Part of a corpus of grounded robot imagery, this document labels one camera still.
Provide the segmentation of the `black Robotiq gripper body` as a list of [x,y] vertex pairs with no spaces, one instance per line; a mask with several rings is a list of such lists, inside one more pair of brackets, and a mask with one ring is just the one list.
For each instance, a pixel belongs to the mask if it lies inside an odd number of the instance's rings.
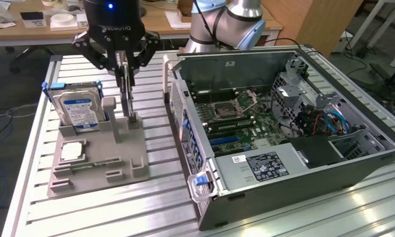
[[107,56],[107,49],[124,51],[132,41],[144,36],[140,3],[137,0],[82,1],[92,47]]

